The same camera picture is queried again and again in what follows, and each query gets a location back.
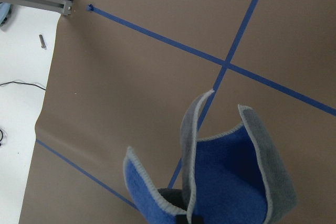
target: white surface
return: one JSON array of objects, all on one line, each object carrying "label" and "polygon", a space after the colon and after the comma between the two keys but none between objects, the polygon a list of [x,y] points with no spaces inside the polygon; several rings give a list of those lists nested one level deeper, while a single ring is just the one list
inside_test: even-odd
[{"label": "white surface", "polygon": [[[14,6],[0,29],[0,83],[48,80],[56,27],[60,14]],[[41,48],[42,34],[47,49]],[[35,144],[35,123],[41,112],[44,90],[9,84],[0,87],[0,224],[19,222],[30,162]]]}]

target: microfiber cloth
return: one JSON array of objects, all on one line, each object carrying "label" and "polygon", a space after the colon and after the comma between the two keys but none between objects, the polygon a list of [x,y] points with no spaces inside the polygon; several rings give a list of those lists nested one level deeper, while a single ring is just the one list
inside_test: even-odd
[{"label": "microfiber cloth", "polygon": [[157,189],[134,150],[124,159],[129,193],[149,224],[271,224],[297,202],[280,155],[256,112],[238,106],[242,122],[197,137],[199,96],[181,125],[182,189]]}]

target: brown table surface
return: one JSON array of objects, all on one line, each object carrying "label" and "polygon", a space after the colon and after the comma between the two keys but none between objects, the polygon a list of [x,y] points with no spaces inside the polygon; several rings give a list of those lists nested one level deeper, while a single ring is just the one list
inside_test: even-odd
[{"label": "brown table surface", "polygon": [[[131,145],[154,184],[166,187],[180,157],[184,112],[213,86],[220,66],[85,8],[92,3],[225,59],[250,1],[75,0],[58,23],[37,139],[127,199],[122,162]],[[232,63],[335,108],[335,3],[259,0]],[[262,118],[296,187],[299,204],[280,223],[334,223],[335,116],[228,70],[201,136],[236,125],[237,104]],[[20,218],[26,223],[145,221],[37,143]]]}]

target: gray cloth underside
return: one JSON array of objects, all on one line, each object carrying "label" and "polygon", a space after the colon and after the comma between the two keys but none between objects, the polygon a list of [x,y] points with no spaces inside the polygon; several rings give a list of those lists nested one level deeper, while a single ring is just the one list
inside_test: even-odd
[{"label": "gray cloth underside", "polygon": [[296,193],[280,155],[256,112],[241,111],[246,130],[254,144],[267,198],[264,224],[276,223],[297,203]]},{"label": "gray cloth underside", "polygon": [[189,205],[191,188],[189,174],[191,171],[193,161],[192,150],[193,146],[196,145],[193,140],[193,118],[197,104],[202,99],[202,96],[198,97],[191,104],[189,109],[184,115],[182,125],[181,125],[181,147],[182,147],[182,197],[186,206]]}]

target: metal bar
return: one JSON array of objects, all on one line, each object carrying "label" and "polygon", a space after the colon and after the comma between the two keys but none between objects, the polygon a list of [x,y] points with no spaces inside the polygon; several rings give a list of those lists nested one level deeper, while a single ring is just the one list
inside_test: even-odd
[{"label": "metal bar", "polygon": [[72,7],[72,1],[70,0],[0,0],[0,2],[51,10],[64,15],[71,14]]}]

